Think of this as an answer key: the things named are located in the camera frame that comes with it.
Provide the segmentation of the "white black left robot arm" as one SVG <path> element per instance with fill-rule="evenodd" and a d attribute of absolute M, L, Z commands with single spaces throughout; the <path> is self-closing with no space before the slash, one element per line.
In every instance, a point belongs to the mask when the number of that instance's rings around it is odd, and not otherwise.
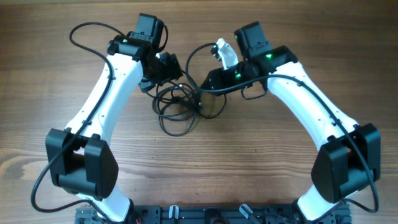
<path fill-rule="evenodd" d="M 157 17 L 140 14 L 134 31 L 109 42 L 105 66 L 87 101 L 63 130 L 45 139 L 52 183 L 90 204 L 103 223 L 133 223 L 134 204 L 116 185 L 119 166 L 109 145 L 132 91 L 146 93 L 176 80 L 182 70 L 160 42 L 167 33 Z"/>

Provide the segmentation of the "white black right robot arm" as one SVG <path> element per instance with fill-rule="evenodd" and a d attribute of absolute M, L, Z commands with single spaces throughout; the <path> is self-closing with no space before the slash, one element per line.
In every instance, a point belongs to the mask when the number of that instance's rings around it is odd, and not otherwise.
<path fill-rule="evenodd" d="M 360 125 L 335 106 L 311 81 L 297 56 L 286 46 L 271 46 L 260 23 L 234 32 L 239 50 L 224 39 L 211 44 L 222 63 L 209 72 L 202 92 L 225 95 L 259 82 L 278 97 L 312 138 L 317 157 L 311 170 L 312 186 L 296 203 L 305 222 L 336 215 L 362 189 L 375 190 L 381 176 L 381 136 L 371 124 Z"/>

